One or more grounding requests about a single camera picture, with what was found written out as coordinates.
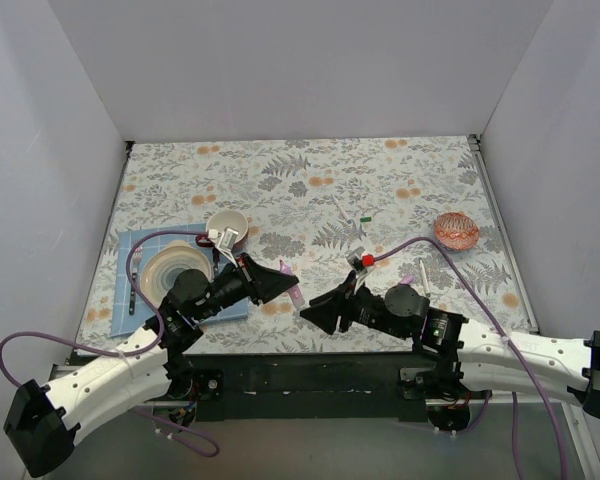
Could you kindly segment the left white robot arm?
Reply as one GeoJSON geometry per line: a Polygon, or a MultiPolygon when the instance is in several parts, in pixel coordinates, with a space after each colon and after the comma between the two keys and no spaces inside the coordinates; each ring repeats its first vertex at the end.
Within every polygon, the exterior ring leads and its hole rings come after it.
{"type": "Polygon", "coordinates": [[[203,335],[199,322],[244,299],[266,304],[298,282],[246,253],[214,279],[184,270],[156,314],[114,351],[44,385],[18,385],[3,430],[29,475],[55,470],[90,433],[146,400],[185,398],[193,368],[184,353],[203,335]]]}

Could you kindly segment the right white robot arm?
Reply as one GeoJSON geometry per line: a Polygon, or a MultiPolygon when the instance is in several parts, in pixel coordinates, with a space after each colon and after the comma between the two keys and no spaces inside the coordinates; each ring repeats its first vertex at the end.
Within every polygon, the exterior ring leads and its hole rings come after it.
{"type": "Polygon", "coordinates": [[[404,282],[375,295],[354,273],[312,299],[300,315],[329,335],[359,324],[411,341],[413,353],[430,363],[402,376],[401,387],[411,397],[456,399],[487,390],[539,394],[600,419],[600,331],[588,339],[500,334],[432,307],[404,282]]]}

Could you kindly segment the pink highlighter cap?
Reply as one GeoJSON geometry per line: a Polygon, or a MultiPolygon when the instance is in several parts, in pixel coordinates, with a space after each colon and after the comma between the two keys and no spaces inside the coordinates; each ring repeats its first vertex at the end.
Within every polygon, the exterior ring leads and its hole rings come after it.
{"type": "Polygon", "coordinates": [[[402,285],[411,285],[414,282],[414,280],[415,277],[413,275],[406,275],[401,279],[400,283],[402,285]]]}

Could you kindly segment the pink highlighter pen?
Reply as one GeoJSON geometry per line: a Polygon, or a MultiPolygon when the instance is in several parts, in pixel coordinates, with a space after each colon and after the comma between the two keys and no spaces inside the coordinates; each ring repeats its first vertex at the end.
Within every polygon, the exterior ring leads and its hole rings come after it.
{"type": "MultiPolygon", "coordinates": [[[[283,260],[279,261],[279,271],[283,274],[293,276],[294,272],[290,265],[285,263],[283,260]]],[[[298,284],[294,285],[287,291],[288,296],[294,306],[295,309],[299,310],[305,305],[305,300],[302,295],[300,286],[298,284]]]]}

